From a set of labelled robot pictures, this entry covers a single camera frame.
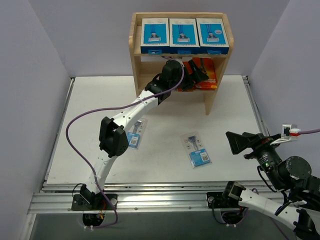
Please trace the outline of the orange Gillette Fusion box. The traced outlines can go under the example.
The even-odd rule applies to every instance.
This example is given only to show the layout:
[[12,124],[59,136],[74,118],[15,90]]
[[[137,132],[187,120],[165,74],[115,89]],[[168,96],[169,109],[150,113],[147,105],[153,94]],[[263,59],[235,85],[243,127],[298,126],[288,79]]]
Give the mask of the orange Gillette Fusion box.
[[207,76],[206,80],[202,80],[195,84],[195,88],[201,91],[214,91],[218,88],[218,80],[215,73],[214,62],[211,58],[193,57],[195,65],[199,70]]
[[189,66],[188,61],[184,61],[184,77],[181,82],[181,84],[178,86],[178,88],[175,91],[178,92],[192,92],[195,89],[196,83],[191,78],[190,74],[192,73],[192,70]]

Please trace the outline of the blue Harry's razor box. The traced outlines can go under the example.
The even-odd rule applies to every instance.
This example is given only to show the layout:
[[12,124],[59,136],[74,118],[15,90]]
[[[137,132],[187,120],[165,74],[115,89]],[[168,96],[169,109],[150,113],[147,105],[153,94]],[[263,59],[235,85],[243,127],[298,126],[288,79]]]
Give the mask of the blue Harry's razor box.
[[169,53],[198,54],[200,44],[195,18],[169,19]]
[[143,18],[140,51],[142,54],[168,54],[170,48],[169,19]]
[[227,55],[230,49],[221,18],[196,18],[201,54]]

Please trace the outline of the clear blister razor pack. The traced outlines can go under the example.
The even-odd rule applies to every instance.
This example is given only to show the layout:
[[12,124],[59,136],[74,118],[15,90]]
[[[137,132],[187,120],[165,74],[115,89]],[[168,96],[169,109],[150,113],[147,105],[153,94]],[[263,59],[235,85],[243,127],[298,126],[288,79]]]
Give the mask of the clear blister razor pack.
[[127,132],[128,147],[130,149],[139,149],[147,123],[148,120],[146,118],[140,118]]
[[180,139],[193,169],[204,167],[212,163],[198,132],[184,134]]

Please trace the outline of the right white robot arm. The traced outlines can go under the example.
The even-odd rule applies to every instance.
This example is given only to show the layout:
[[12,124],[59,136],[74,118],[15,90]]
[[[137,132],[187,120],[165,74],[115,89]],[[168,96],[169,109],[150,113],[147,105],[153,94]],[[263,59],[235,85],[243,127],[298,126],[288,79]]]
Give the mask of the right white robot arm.
[[304,158],[291,156],[282,160],[276,152],[280,144],[298,137],[299,130],[294,128],[287,133],[270,136],[230,131],[225,135],[232,154],[252,150],[243,157],[257,160],[258,172],[265,173],[272,192],[283,195],[283,203],[256,194],[236,181],[227,183],[222,193],[223,203],[230,207],[237,204],[271,217],[290,228],[300,240],[318,240],[320,230],[308,210],[320,210],[320,179],[312,175],[311,166]]

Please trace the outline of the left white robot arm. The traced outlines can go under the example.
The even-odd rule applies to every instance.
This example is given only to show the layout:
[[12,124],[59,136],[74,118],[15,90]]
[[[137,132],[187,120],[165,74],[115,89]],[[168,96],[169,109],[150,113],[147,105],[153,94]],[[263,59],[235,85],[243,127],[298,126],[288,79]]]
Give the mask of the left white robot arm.
[[149,110],[166,100],[177,88],[192,89],[196,84],[208,80],[207,74],[193,60],[182,62],[169,59],[162,71],[145,86],[133,103],[119,107],[120,113],[101,120],[99,128],[99,156],[86,183],[73,196],[73,211],[95,211],[113,209],[110,198],[104,194],[104,184],[117,157],[129,147],[127,133]]

